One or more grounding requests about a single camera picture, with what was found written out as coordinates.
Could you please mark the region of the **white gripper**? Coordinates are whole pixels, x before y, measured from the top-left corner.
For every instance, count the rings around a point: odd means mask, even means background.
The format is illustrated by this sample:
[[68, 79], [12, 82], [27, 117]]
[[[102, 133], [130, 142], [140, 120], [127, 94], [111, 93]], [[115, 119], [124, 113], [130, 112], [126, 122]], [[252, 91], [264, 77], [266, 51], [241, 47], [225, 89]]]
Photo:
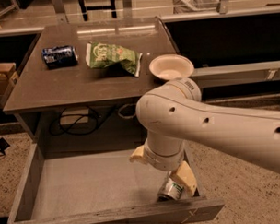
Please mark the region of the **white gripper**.
[[183, 161], [183, 149], [182, 140], [167, 140], [157, 145], [150, 144], [147, 140], [132, 153], [130, 161], [140, 164], [149, 163], [160, 171], [172, 171], [169, 176], [171, 180], [183, 186], [187, 195], [193, 197], [198, 183], [189, 164]]

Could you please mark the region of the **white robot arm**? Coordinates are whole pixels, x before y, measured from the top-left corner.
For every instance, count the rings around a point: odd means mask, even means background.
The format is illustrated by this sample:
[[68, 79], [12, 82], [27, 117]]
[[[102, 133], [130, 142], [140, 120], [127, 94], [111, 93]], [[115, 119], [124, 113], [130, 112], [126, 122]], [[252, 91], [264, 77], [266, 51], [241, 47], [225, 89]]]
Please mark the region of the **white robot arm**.
[[147, 130], [130, 161], [149, 163], [193, 196], [197, 181], [184, 160], [184, 142], [194, 141], [280, 174], [280, 111], [213, 106], [201, 102], [189, 78], [170, 80], [146, 92], [136, 117]]

